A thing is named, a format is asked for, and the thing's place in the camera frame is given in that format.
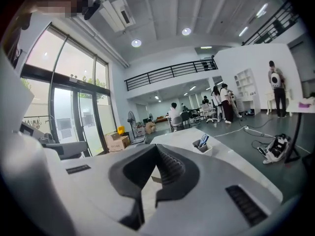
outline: ceiling light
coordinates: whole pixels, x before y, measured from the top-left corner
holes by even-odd
[[[139,39],[135,39],[135,40],[133,40],[132,41],[132,43],[131,43],[131,45],[133,46],[133,47],[139,47],[139,46],[141,46],[141,41],[139,40]]]
[[[248,27],[246,26],[238,36],[241,37],[247,31],[247,29]]]
[[[185,28],[185,29],[183,29],[183,31],[182,31],[182,34],[183,34],[184,36],[188,36],[190,33],[191,33],[191,29],[190,29],[190,28]]]
[[[268,4],[265,3],[262,8],[257,12],[256,17],[260,18],[262,15],[266,13],[265,9],[267,8]]]

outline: table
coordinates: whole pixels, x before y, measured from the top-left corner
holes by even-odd
[[[253,165],[237,154],[234,150],[219,142],[217,139],[209,136],[207,144],[212,146],[212,150],[207,154],[203,154],[197,148],[195,148],[192,143],[199,140],[203,134],[204,132],[199,129],[190,128],[177,131],[175,133],[157,136],[152,140],[151,144],[174,146],[191,150],[191,152],[194,153],[200,153],[203,156],[212,156],[223,160],[233,165],[235,168],[242,171],[256,182],[260,183],[262,186],[267,188],[280,202],[282,201],[283,195],[281,191],[268,178],[266,178],[259,170],[257,170]],[[160,179],[160,174],[157,167],[155,167],[152,177],[155,179]]]
[[[275,100],[275,94],[274,92],[269,92],[266,94],[267,97],[267,115],[271,113],[272,111],[272,101]],[[289,100],[289,105],[292,101],[292,95],[291,95],[291,89],[285,90],[285,97]],[[292,116],[292,112],[286,109],[287,112],[289,112],[290,116]]]
[[[298,113],[294,136],[293,136],[290,148],[288,150],[288,153],[287,153],[287,155],[285,157],[285,161],[284,161],[284,163],[289,163],[289,162],[298,160],[300,158],[299,153],[295,149],[295,143],[296,143],[297,137],[299,135],[302,114],[303,113],[315,114],[315,105],[311,105],[308,108],[300,108],[299,107],[299,101],[291,100],[291,102],[289,103],[289,105],[288,105],[286,110],[288,112],[291,112],[291,113]],[[296,156],[293,157],[293,158],[291,158],[292,152],[295,152],[295,154],[296,154]]]

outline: white shelving unit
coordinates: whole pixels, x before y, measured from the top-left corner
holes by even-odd
[[[239,111],[254,109],[255,115],[260,112],[260,101],[255,78],[250,68],[237,73],[234,76],[237,92],[233,92],[238,97],[236,104]]]

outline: black pants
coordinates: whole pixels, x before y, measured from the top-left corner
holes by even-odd
[[[275,88],[274,93],[275,93],[277,115],[278,116],[285,116],[286,115],[285,90],[283,88]],[[281,105],[282,105],[282,113],[280,113],[280,101],[281,101]]]
[[[222,102],[224,114],[225,114],[225,119],[228,121],[233,121],[233,109],[232,106],[228,103],[227,100],[224,100]]]

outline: black railing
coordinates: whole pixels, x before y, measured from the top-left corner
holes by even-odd
[[[125,80],[125,82],[127,85],[127,90],[129,91],[148,84],[167,80],[181,75],[216,69],[217,65],[214,59],[204,59],[163,67],[157,70],[150,71],[148,73],[143,73],[138,76],[132,77]]]
[[[270,43],[298,21],[299,15],[293,10],[289,1],[286,1],[279,10],[256,31],[243,45]]]

